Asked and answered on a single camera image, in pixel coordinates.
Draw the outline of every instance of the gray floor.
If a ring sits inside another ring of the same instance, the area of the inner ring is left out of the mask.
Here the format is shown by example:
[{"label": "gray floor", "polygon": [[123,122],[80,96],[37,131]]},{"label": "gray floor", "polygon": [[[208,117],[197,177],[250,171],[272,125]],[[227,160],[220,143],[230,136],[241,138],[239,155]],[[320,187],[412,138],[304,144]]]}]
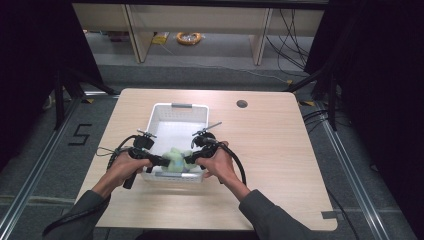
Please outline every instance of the gray floor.
[{"label": "gray floor", "polygon": [[[297,82],[302,79],[278,70],[277,55],[269,44],[265,47],[261,66],[253,65],[249,39],[243,35],[205,34],[198,45],[188,47],[177,44],[175,34],[171,33],[165,48],[153,45],[142,64],[135,62],[129,42],[111,43],[107,36],[99,33],[86,36],[105,83],[118,90],[150,87],[281,91],[288,80]],[[309,49],[312,40],[299,38],[304,49]],[[271,41],[278,46],[281,44],[275,36],[271,37]],[[297,54],[289,50],[287,54],[300,62]],[[280,66],[289,73],[303,74],[287,61],[281,60]],[[312,88],[313,84],[310,84],[297,91],[298,100],[310,100]],[[116,98],[94,98],[92,104],[78,105],[9,239],[40,239],[42,229],[72,206],[117,101]],[[301,106],[300,109],[303,115],[317,110],[313,106]],[[25,150],[1,172],[0,215],[6,213],[41,155],[53,133],[54,118],[54,109],[40,116]],[[348,116],[340,111],[337,121],[338,134],[390,239],[416,239],[378,172],[369,168],[371,160],[350,125]],[[69,146],[71,142],[81,141],[73,134],[76,127],[84,123],[92,124],[84,129],[84,133],[90,134],[87,144]],[[327,188],[347,212],[359,238],[374,239],[324,126],[319,122],[306,126]],[[335,202],[332,203],[335,211],[341,213]],[[140,232],[140,229],[99,228],[95,231],[95,239],[134,239]],[[317,232],[316,236],[319,239],[355,239],[343,217],[339,219],[337,230]]]}]

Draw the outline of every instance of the wooden table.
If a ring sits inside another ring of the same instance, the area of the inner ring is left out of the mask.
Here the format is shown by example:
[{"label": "wooden table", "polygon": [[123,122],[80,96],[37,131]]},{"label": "wooden table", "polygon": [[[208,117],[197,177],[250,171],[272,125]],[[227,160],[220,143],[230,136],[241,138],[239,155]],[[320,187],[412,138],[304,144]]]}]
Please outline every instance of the wooden table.
[{"label": "wooden table", "polygon": [[[240,108],[237,101],[248,106]],[[276,205],[312,230],[334,230],[336,219],[296,99],[291,93],[125,89],[99,144],[116,148],[136,129],[146,129],[155,103],[209,106],[211,132],[226,140],[240,158],[250,189],[259,189]],[[93,158],[79,196],[104,174],[108,157]],[[203,183],[147,182],[137,176],[131,190],[112,193],[98,227],[144,229],[249,230],[238,201],[217,178]]]}]

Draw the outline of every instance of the gray sleeve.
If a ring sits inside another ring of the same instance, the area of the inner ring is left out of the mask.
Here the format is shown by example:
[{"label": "gray sleeve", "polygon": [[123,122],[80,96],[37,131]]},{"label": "gray sleeve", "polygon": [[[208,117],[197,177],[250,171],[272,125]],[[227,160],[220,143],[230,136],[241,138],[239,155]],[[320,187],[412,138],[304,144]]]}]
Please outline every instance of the gray sleeve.
[{"label": "gray sleeve", "polygon": [[[109,201],[110,196],[104,199],[93,191],[85,192],[67,214],[47,227],[52,227],[52,230],[43,236],[43,240],[93,239],[94,227],[106,210]],[[91,209],[96,209],[96,211],[87,216],[78,217]]]},{"label": "gray sleeve", "polygon": [[276,206],[258,190],[250,192],[239,206],[261,240],[311,239],[311,230]]}]

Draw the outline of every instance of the black controller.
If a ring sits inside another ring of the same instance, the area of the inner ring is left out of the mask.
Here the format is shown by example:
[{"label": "black controller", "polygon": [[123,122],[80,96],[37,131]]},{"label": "black controller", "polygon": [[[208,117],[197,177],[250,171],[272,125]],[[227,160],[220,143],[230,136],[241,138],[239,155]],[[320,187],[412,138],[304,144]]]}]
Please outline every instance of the black controller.
[{"label": "black controller", "polygon": [[[107,169],[109,169],[112,166],[115,159],[123,151],[128,151],[128,154],[130,155],[130,157],[132,157],[134,159],[149,159],[150,162],[152,163],[153,167],[154,166],[165,166],[165,167],[167,167],[169,165],[171,160],[165,159],[161,156],[153,155],[153,154],[146,151],[146,150],[150,150],[150,148],[152,148],[153,144],[155,143],[152,140],[152,137],[155,137],[155,136],[153,136],[152,134],[147,133],[147,132],[142,132],[142,133],[143,133],[143,135],[132,135],[132,136],[126,138],[119,145],[119,147],[116,149],[114,154],[112,154],[112,156],[109,160]],[[122,149],[122,146],[128,140],[130,140],[132,138],[134,138],[133,147]],[[131,175],[130,178],[125,180],[123,187],[126,188],[126,189],[131,189],[136,176],[137,176],[137,172],[134,172]]]},{"label": "black controller", "polygon": [[215,136],[210,132],[200,132],[199,135],[196,136],[191,142],[191,148],[194,145],[201,147],[202,149],[199,151],[193,152],[191,156],[187,156],[184,158],[187,164],[195,164],[196,159],[199,157],[202,158],[211,158],[216,150],[219,147],[219,142],[215,139]]}]

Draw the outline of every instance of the wrist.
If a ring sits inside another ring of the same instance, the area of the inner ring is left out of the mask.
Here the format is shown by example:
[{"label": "wrist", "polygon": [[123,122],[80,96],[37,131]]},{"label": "wrist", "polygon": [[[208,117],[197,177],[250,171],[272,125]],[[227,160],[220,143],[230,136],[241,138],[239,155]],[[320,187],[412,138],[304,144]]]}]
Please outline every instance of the wrist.
[{"label": "wrist", "polygon": [[237,177],[237,175],[235,173],[230,174],[230,175],[227,174],[227,175],[224,175],[224,176],[219,176],[218,178],[221,181],[221,183],[223,183],[225,186],[232,185],[232,184],[237,183],[237,182],[241,182],[240,179]]},{"label": "wrist", "polygon": [[115,190],[115,188],[115,184],[113,184],[105,175],[91,190],[106,199],[113,192],[113,190]]},{"label": "wrist", "polygon": [[223,184],[234,194],[234,196],[242,201],[249,193],[250,189],[242,183],[237,176],[228,178]]}]

